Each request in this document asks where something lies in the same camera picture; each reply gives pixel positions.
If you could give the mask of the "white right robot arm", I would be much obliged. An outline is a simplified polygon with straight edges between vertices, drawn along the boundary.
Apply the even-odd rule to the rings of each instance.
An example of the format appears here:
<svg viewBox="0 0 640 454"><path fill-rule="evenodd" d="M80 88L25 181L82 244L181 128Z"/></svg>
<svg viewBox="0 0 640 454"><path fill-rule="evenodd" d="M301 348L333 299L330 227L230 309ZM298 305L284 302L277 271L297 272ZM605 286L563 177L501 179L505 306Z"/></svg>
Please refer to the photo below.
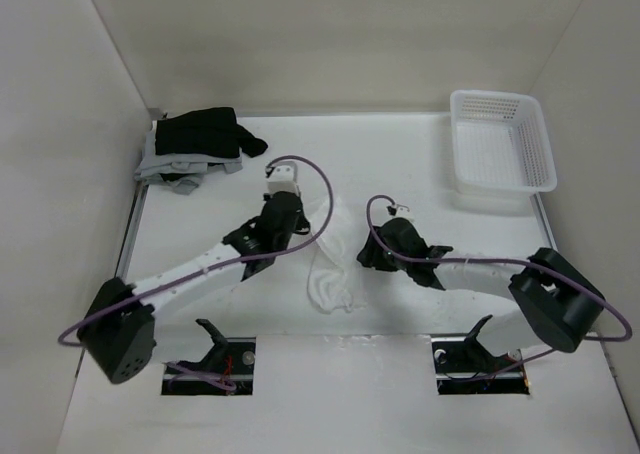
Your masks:
<svg viewBox="0 0 640 454"><path fill-rule="evenodd" d="M400 217L374 228L357 261L365 268L403 271L421 287L514 301L516 311L486 315L476 337L464 344L466 362L479 370L511 351L541 344L573 353L603 310L589 296L537 269L451 261L464 256L451 246L428 245L414 225Z"/></svg>

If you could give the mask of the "white tank top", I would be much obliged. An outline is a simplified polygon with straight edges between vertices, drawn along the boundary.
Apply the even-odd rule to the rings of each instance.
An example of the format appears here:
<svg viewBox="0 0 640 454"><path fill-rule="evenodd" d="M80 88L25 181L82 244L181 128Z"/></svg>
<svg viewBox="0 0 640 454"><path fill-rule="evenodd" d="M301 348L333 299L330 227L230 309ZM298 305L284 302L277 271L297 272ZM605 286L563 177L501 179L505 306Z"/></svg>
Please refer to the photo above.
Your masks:
<svg viewBox="0 0 640 454"><path fill-rule="evenodd" d="M352 312L367 305L362 268L356 261L367 229L356 205L334 196L328 226L315 241L316 250L307 277L307 295L321 314Z"/></svg>

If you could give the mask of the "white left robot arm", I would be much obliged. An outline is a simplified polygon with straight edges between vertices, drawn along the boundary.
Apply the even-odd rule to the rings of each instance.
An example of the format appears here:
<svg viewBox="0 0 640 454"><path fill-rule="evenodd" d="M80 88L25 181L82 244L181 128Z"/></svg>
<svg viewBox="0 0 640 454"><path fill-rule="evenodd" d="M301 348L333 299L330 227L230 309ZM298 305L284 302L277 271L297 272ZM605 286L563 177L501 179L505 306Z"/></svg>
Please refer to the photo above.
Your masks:
<svg viewBox="0 0 640 454"><path fill-rule="evenodd" d="M261 213L202 255L161 274L128 284L114 277L100 287L77 337L109 382L122 384L153 359L156 322L203 298L234 288L271 267L300 232L301 197L266 197Z"/></svg>

